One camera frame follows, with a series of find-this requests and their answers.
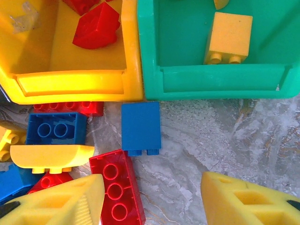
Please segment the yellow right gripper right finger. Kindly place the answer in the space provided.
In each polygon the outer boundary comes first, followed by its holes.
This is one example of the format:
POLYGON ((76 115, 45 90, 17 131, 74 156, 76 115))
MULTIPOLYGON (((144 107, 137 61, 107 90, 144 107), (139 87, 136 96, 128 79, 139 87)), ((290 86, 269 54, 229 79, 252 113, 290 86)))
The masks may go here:
POLYGON ((216 172, 203 172, 201 196, 209 225, 298 225, 299 198, 216 172))

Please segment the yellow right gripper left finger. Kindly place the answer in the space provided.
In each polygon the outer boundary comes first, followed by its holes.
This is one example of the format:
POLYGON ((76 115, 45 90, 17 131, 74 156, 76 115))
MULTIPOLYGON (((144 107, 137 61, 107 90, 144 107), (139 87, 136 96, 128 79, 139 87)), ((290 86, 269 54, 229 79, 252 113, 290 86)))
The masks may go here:
POLYGON ((15 198, 19 206, 2 225, 97 225, 105 196, 101 174, 92 174, 15 198))

